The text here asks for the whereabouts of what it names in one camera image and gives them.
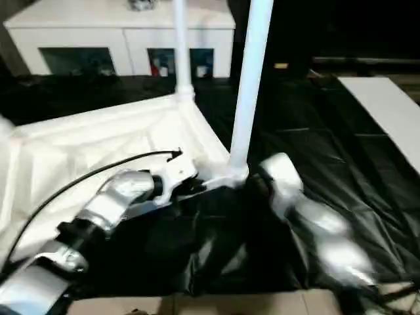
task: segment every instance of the white tent frame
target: white tent frame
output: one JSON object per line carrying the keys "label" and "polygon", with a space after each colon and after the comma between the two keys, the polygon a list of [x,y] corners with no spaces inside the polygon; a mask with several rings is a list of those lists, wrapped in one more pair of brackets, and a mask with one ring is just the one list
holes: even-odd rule
{"label": "white tent frame", "polygon": [[[273,2],[274,0],[251,1],[230,159],[228,171],[222,177],[228,176],[243,180],[248,174],[249,141],[251,140]],[[174,0],[173,4],[177,37],[176,93],[182,102],[193,99],[194,88],[191,84],[190,55],[186,43],[185,0]]]}

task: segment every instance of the silver robotic arm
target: silver robotic arm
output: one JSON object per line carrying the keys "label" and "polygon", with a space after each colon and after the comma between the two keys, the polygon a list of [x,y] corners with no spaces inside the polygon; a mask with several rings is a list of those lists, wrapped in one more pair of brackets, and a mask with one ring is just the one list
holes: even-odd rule
{"label": "silver robotic arm", "polygon": [[0,315],[65,314],[72,284],[89,269],[91,257],[125,219],[130,205],[150,201],[157,209],[196,175],[192,160],[181,154],[154,174],[127,170],[109,178],[72,222],[59,225],[54,240],[0,286]]}

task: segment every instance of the tiled floor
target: tiled floor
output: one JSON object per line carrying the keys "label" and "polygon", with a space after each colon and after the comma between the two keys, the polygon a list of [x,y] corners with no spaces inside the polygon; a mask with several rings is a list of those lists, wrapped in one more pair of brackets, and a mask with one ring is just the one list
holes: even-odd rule
{"label": "tiled floor", "polygon": [[70,315],[124,315],[133,310],[161,315],[340,315],[332,293],[322,290],[199,298],[122,298],[79,301]]}

